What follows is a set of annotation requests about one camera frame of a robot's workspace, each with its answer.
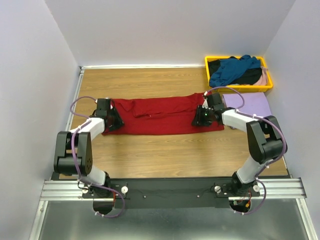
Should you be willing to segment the red t shirt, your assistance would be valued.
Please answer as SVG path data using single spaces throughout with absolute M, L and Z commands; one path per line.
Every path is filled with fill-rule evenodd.
M 106 130 L 106 135 L 183 135 L 223 131 L 224 126 L 193 126 L 196 109 L 204 102 L 202 93 L 187 96 L 136 98 L 113 100 L 115 109 L 124 122 L 117 130 Z

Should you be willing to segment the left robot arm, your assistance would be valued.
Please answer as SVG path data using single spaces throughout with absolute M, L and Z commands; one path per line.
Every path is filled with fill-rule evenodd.
M 78 127 L 60 131 L 56 137 L 53 169 L 57 174 L 77 177 L 77 186 L 84 194 L 92 193 L 99 198 L 122 197 L 112 188 L 109 174 L 93 163 L 92 140 L 100 134 L 112 132 L 125 125 L 110 98 L 93 98 L 96 109 Z

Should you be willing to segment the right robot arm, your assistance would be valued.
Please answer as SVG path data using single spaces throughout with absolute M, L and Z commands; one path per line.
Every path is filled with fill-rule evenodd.
M 249 157 L 225 186 L 214 187 L 228 197 L 241 196 L 253 187 L 258 176 L 287 152 L 288 146 L 276 117 L 252 115 L 238 108 L 225 107 L 219 93 L 205 92 L 191 123 L 195 127 L 210 127 L 217 123 L 241 130 L 247 135 Z

